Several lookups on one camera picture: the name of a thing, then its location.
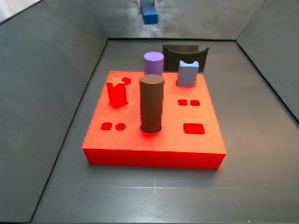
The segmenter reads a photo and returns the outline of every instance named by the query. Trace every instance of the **tall cylinder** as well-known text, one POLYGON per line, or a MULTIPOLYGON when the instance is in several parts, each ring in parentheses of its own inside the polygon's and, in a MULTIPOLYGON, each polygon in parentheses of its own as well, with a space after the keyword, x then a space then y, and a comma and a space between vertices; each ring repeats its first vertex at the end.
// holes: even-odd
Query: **tall cylinder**
POLYGON ((140 85, 141 131, 155 133, 161 130, 164 77, 156 74, 144 75, 140 85))
POLYGON ((164 55, 160 52, 148 52, 144 55, 144 74, 159 74, 164 72, 164 55))

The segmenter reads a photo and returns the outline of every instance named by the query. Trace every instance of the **red block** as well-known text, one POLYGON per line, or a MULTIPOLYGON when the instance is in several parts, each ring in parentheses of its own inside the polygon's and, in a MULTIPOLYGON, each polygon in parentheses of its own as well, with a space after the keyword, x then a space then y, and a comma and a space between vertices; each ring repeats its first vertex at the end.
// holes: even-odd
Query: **red block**
POLYGON ((119 108, 127 105, 127 85, 131 84, 131 79, 124 77, 120 79, 111 79, 107 81, 107 94, 109 105, 119 108))
POLYGON ((107 77, 131 79, 125 86, 129 103, 112 108, 104 87, 81 146, 88 162, 217 169, 227 151, 203 74, 197 75, 195 87, 177 87, 177 73, 163 73, 163 129, 153 134, 140 130, 143 75, 143 72, 111 72, 107 77), (181 99, 199 101, 200 106, 181 106, 181 99))

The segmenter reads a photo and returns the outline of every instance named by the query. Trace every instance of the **gray enclosure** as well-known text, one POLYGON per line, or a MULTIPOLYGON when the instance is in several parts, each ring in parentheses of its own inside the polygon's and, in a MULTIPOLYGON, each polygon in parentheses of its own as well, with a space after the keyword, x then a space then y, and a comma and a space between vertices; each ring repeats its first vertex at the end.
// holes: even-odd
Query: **gray enclosure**
POLYGON ((299 2, 163 0, 157 11, 143 25, 131 1, 43 0, 1 24, 0 221, 299 222, 299 2), (89 166, 80 145, 108 71, 141 70, 163 44, 209 47, 223 166, 89 166))

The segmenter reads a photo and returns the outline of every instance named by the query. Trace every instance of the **gray-blue block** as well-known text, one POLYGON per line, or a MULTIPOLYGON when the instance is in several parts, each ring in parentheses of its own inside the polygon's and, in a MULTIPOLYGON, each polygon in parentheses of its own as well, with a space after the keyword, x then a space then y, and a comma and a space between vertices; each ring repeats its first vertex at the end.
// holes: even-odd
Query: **gray-blue block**
POLYGON ((191 64, 180 60, 179 73, 177 73, 177 86, 193 87, 196 82, 196 75, 199 72, 200 64, 193 61, 191 64))

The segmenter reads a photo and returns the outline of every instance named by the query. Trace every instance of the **dark brown cylinder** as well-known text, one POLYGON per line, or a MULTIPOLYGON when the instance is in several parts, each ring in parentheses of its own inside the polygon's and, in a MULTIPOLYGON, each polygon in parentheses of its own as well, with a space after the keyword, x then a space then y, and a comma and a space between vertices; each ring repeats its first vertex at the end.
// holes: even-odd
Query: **dark brown cylinder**
POLYGON ((140 78, 141 131, 155 133, 161 130, 164 77, 147 74, 140 78))

